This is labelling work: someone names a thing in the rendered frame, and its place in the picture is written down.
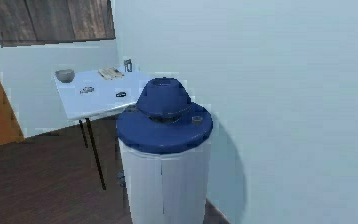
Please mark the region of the white bin with blue lid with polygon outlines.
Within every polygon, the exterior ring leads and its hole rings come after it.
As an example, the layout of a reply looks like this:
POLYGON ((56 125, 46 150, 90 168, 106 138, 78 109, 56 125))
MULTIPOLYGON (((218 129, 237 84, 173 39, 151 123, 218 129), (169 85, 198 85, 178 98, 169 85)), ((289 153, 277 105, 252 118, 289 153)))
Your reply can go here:
POLYGON ((154 78, 116 122, 132 224, 203 224, 211 114, 175 78, 154 78))

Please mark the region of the beige open book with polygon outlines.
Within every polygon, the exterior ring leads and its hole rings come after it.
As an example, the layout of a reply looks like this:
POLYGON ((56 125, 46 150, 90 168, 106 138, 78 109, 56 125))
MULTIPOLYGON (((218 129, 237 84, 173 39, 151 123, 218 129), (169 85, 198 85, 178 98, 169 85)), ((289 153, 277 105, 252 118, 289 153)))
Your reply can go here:
POLYGON ((121 73, 118 69, 115 67, 111 68, 105 68, 105 69, 99 69, 98 73, 100 76, 102 76, 105 80, 115 80, 118 78, 123 78, 124 74, 121 73))

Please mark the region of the dark wooden wall panel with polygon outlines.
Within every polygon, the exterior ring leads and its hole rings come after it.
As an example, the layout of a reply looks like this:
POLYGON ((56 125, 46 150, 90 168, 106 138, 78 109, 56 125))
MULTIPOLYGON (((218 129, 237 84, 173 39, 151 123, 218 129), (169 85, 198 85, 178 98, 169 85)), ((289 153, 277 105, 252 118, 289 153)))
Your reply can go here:
POLYGON ((0 0, 0 45, 114 40, 111 0, 0 0))

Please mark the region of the white table with black legs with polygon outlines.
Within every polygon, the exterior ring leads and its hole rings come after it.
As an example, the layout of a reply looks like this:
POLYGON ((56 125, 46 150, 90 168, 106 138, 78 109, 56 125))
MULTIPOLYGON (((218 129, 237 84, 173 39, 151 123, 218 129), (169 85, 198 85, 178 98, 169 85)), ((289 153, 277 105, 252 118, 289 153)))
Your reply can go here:
POLYGON ((106 189, 106 184, 91 121, 119 114, 128 106, 134 105, 144 86, 151 80, 150 76, 138 70, 125 72, 124 66, 118 70, 124 77, 115 80, 105 80, 97 70, 77 72, 70 83, 62 83, 53 76, 67 119, 79 122, 85 146, 92 147, 103 190, 106 189), (84 87, 94 87, 95 90, 80 94, 84 87), (119 92, 126 92, 127 95, 116 97, 119 92))

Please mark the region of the grey bowl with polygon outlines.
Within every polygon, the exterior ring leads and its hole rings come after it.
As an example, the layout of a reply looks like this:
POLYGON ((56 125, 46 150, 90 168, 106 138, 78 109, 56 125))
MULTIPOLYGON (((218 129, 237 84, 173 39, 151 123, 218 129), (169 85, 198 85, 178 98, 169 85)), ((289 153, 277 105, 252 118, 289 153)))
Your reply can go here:
POLYGON ((70 83, 75 77, 75 72, 72 69, 58 70, 55 76, 62 83, 70 83))

